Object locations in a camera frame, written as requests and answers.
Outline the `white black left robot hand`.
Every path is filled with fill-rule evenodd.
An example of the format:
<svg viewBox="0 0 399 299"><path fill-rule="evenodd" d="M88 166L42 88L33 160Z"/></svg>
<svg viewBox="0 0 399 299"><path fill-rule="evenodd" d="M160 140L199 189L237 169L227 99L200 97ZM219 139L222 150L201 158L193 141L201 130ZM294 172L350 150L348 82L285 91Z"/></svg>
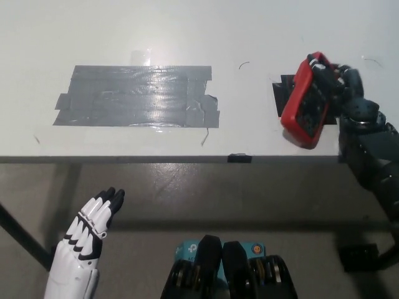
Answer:
<svg viewBox="0 0 399 299"><path fill-rule="evenodd" d="M99 282L103 240L125 191L110 187L92 197L77 213L57 244L47 280L45 298L93 298Z"/></svg>

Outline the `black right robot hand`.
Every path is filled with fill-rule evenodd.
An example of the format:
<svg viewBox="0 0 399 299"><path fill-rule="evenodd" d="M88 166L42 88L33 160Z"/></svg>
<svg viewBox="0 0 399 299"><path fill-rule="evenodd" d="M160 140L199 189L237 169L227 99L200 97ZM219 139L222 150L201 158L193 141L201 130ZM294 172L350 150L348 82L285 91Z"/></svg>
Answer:
<svg viewBox="0 0 399 299"><path fill-rule="evenodd" d="M336 115L343 114L357 123L375 123L379 105L364 97L358 69L345 64L331 64L314 54L307 56L315 86L330 102Z"/></svg>

